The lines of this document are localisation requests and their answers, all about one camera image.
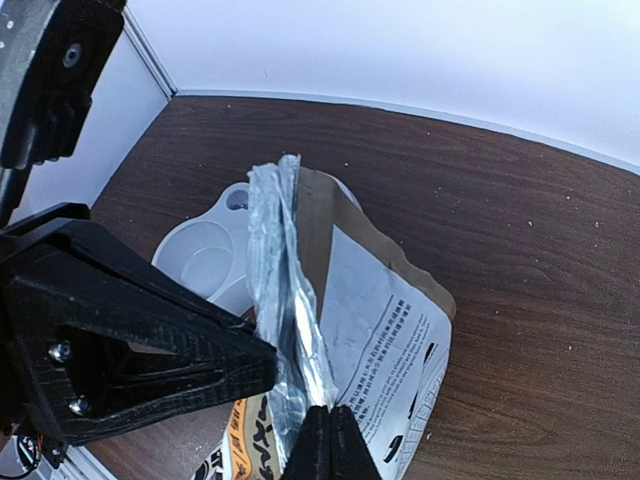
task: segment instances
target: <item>screw head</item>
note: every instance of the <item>screw head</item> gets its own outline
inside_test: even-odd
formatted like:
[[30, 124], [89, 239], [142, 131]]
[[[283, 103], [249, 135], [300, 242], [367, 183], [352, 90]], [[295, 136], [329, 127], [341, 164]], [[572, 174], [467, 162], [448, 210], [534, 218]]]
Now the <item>screw head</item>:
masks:
[[82, 44], [72, 43], [62, 57], [62, 65], [64, 68], [71, 69], [78, 65], [82, 58]]
[[71, 354], [71, 344], [66, 340], [49, 347], [49, 356], [58, 363], [65, 363], [71, 358]]
[[74, 415], [78, 415], [79, 417], [85, 416], [89, 412], [89, 400], [84, 395], [80, 395], [75, 400], [71, 400], [69, 402], [69, 410]]

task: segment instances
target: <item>plastic packaging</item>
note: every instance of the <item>plastic packaging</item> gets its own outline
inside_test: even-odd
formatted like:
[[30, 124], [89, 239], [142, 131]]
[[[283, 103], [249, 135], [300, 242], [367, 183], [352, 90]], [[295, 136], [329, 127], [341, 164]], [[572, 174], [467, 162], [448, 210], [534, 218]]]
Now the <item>plastic packaging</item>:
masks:
[[300, 158], [249, 174], [247, 275], [260, 338], [278, 349], [279, 378], [267, 394], [282, 469], [311, 406], [332, 408], [337, 388], [316, 319], [316, 296], [297, 253]]

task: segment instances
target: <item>brown wood grain surface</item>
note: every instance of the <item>brown wood grain surface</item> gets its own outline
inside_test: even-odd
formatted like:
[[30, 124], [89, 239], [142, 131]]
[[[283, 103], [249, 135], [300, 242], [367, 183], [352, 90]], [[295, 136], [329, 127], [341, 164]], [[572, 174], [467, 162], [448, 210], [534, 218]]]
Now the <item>brown wood grain surface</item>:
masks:
[[[94, 218], [151, 258], [285, 151], [342, 179], [457, 301], [447, 376], [406, 478], [640, 478], [640, 177], [379, 110], [177, 98]], [[186, 479], [225, 417], [197, 412], [92, 450], [121, 479]]]

